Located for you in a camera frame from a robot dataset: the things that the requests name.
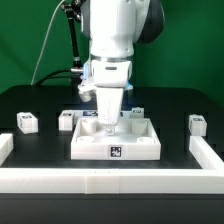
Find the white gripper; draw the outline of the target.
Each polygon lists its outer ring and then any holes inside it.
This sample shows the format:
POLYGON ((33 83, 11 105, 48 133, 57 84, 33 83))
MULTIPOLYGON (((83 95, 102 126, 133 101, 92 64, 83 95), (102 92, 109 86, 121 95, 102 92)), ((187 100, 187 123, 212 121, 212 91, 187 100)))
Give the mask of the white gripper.
POLYGON ((110 124, 115 127, 120 117, 123 92, 132 75, 132 62, 92 60, 91 69, 96 87, 99 123, 105 129, 110 124))

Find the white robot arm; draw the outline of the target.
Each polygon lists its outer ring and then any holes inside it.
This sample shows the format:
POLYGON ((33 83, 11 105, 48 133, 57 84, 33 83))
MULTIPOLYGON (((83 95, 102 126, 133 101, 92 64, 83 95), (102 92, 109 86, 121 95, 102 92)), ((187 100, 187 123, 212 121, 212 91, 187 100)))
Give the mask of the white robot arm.
POLYGON ((130 87, 133 45, 150 43, 160 35, 163 7, 160 0, 87 0, 81 14, 90 47, 79 93, 85 100, 96 94, 99 123, 112 134, 123 93, 130 87))

